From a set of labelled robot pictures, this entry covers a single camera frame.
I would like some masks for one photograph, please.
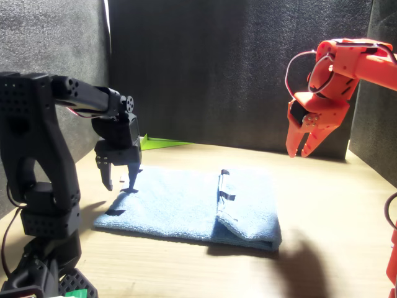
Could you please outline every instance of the green paper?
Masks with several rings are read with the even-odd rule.
[[[67,292],[65,297],[87,298],[87,289]]]
[[[166,138],[149,138],[148,135],[146,134],[141,141],[141,149],[150,150],[150,149],[158,149],[158,148],[189,145],[189,144],[194,144],[194,143],[168,140]]]

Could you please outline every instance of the wooden table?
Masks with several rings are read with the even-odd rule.
[[[90,152],[77,163],[82,193],[78,268],[100,297],[388,297],[385,269],[392,229],[383,205],[395,188],[351,152],[346,162],[186,145],[145,151],[144,165],[177,169],[258,166],[274,178],[283,243],[279,254],[196,242],[155,240],[92,229],[116,198],[102,185]],[[397,203],[391,206],[397,218]],[[0,220],[3,234],[14,212]],[[7,239],[14,269],[23,246],[20,220]]]

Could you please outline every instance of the black foam panel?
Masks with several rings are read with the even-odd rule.
[[[396,1],[374,0],[368,37],[397,47]],[[396,113],[396,91],[362,82],[349,149],[397,187]]]
[[[326,39],[364,37],[372,0],[109,2],[110,83],[131,94],[141,134],[286,152],[285,70]],[[292,67],[306,89],[314,55]],[[352,108],[315,151],[344,158]]]

